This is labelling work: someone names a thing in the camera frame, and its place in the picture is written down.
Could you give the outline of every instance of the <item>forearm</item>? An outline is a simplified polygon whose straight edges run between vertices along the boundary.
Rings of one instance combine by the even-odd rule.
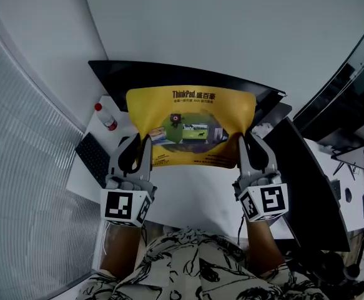
[[[121,280],[130,275],[134,271],[140,234],[141,228],[120,227],[102,261],[101,269],[108,270]]]
[[[266,221],[247,222],[248,267],[255,274],[277,268],[285,262]]]

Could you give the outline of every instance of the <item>keyboard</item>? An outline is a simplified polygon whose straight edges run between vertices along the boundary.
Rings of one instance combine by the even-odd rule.
[[[75,148],[75,152],[94,176],[94,179],[105,189],[110,157],[94,136],[91,133],[86,134]]]

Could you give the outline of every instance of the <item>plastic bottle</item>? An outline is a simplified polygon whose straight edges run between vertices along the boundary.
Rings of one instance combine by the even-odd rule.
[[[94,109],[96,110],[97,117],[100,119],[101,123],[105,125],[105,127],[109,131],[113,131],[117,127],[117,121],[114,117],[109,113],[109,111],[101,105],[101,103],[96,103],[94,105]]]

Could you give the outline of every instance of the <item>black and white shirt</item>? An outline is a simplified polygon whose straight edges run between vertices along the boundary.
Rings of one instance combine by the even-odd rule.
[[[243,251],[227,238],[186,229],[152,241],[140,265],[123,281],[97,271],[77,300],[327,299],[286,264],[260,278],[246,264]]]

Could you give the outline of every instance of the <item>white table surface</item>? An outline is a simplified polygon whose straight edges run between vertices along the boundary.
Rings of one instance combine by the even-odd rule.
[[[121,112],[109,96],[102,96],[100,103],[115,117],[118,127],[109,132],[94,113],[86,129],[101,146],[111,154],[124,136],[137,133],[127,112]],[[363,203],[364,172],[359,171],[352,178],[347,166],[343,166],[333,176],[339,162],[330,155],[320,152],[318,144],[306,140],[323,172],[329,180],[338,179],[342,189],[341,211],[348,231],[364,228]],[[155,167],[150,181],[158,187],[155,201],[151,205],[146,220],[174,227],[201,228],[217,234],[237,237],[242,207],[236,202],[232,183],[238,178],[239,170],[209,166],[167,166]],[[100,185],[87,170],[76,154],[66,188],[82,197],[100,203]],[[345,188],[350,188],[352,201],[345,200]],[[275,239],[292,239],[286,222],[279,218],[270,227]],[[247,228],[243,226],[240,237],[247,238]]]

